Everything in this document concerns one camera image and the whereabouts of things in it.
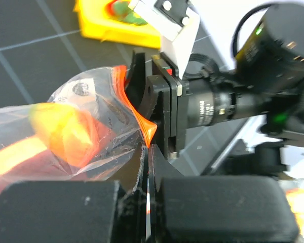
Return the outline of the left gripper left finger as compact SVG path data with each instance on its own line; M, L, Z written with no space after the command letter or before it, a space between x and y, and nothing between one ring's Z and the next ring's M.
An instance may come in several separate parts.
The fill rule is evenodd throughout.
M106 181L27 181L0 194L0 242L145 242L147 147Z

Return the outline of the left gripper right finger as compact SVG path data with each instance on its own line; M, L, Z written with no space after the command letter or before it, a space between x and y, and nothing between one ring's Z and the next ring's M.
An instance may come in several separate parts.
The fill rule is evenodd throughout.
M277 180L186 177L148 151L149 242L296 242L299 228Z

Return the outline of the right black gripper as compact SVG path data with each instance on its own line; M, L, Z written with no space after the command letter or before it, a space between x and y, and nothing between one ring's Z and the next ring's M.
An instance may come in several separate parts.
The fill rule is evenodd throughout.
M125 93L140 115L157 124L153 143L165 158L184 149L187 129L231 120L237 107L234 87L214 60L193 53L189 61L200 63L201 70L180 78L177 66L164 53L154 55L152 75L147 77L145 52L132 52Z

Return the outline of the orange zipper clear bag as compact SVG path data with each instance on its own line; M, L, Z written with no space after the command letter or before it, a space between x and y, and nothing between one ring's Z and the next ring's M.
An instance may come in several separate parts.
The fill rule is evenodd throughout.
M45 103L0 108L0 181L67 180L150 142L157 125L125 94L126 67L82 72Z

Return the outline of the toy cherry tomatoes with leaves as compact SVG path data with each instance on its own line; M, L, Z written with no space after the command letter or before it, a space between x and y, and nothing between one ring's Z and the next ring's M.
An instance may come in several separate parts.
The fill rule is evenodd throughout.
M147 22L136 15L128 5L129 1L111 1L106 5L106 9L111 17L117 21L136 26L147 25Z

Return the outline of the red orange toy mango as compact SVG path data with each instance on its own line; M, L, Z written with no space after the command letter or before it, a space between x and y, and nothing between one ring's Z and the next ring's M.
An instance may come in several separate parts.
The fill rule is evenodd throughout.
M68 104L39 103L31 108L29 119L47 148L69 165L82 168L94 156L96 120L89 112Z

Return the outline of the toy meat slab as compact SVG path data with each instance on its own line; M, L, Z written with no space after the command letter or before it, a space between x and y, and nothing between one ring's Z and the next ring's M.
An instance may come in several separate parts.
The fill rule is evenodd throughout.
M0 193L9 185L28 180L67 180L72 171L36 136L0 150Z

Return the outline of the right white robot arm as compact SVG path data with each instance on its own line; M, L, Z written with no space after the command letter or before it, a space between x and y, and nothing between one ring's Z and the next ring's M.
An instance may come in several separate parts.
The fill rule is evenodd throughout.
M284 145L304 147L304 5L271 2L250 10L237 30L255 13L264 15L242 48L234 33L236 68L221 71L207 55L192 53L186 62L201 69L188 73L165 51L152 57L151 76L145 54L134 51L126 96L143 117L157 123L155 143L165 158L184 148L189 128L264 114L260 131L273 140L253 153L229 155L209 164L205 174L277 176Z

